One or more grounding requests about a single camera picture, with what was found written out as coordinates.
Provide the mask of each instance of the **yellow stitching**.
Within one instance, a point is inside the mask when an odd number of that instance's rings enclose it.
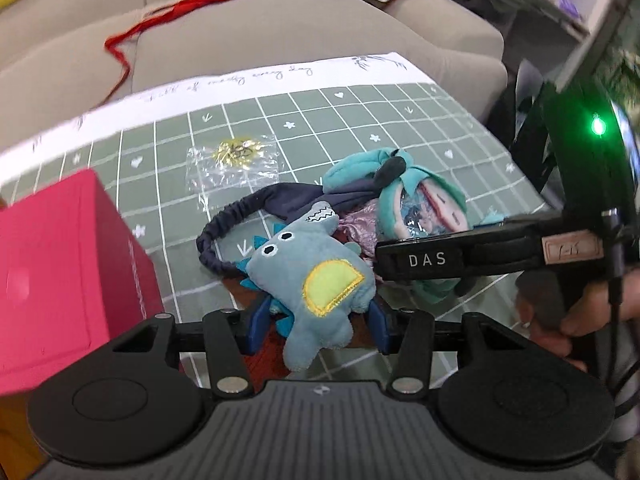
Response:
[[[322,270],[323,267],[327,266],[328,264],[334,263],[334,262],[343,262],[345,264],[347,264],[349,267],[351,267],[351,269],[353,270],[353,272],[356,273],[356,278],[340,293],[338,294],[338,296],[336,296],[335,298],[333,298],[328,305],[326,305],[324,308],[322,306],[318,306],[316,305],[312,300],[309,299],[308,297],[308,290],[307,287],[310,283],[313,282],[315,274],[317,274],[319,271]],[[302,288],[302,297],[305,300],[305,304],[308,307],[308,309],[315,314],[318,317],[324,317],[326,316],[329,312],[331,312],[344,298],[346,298],[349,294],[351,294],[354,289],[360,285],[360,283],[364,280],[364,275],[360,272],[358,272],[358,270],[353,267],[348,260],[325,260],[324,262],[316,265],[311,272],[309,273],[309,275],[306,277],[305,280],[305,285]]]

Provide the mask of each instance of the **person's hand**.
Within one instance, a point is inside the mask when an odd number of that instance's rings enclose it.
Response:
[[[607,282],[593,282],[584,288],[580,300],[571,307],[560,324],[560,330],[547,330],[536,320],[534,307],[518,294],[516,310],[520,321],[529,325],[530,339],[569,362],[586,370],[583,362],[568,359],[572,351],[571,338],[597,332],[610,321],[609,289]],[[632,270],[623,281],[623,301],[620,320],[640,317],[640,269]]]

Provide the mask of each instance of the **green light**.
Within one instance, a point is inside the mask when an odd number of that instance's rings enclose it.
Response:
[[[607,131],[607,125],[601,118],[594,116],[591,122],[591,131],[597,136],[603,135]]]

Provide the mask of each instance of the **beige sofa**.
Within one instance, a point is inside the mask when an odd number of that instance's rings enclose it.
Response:
[[[20,0],[0,10],[0,150],[108,94],[120,65],[105,38],[172,0]],[[450,0],[233,0],[127,41],[132,73],[114,99],[197,75],[398,52],[473,115],[506,85],[500,33]]]

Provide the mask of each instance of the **red box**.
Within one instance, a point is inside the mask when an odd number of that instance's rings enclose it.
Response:
[[[92,170],[0,212],[0,396],[158,312],[153,263]]]

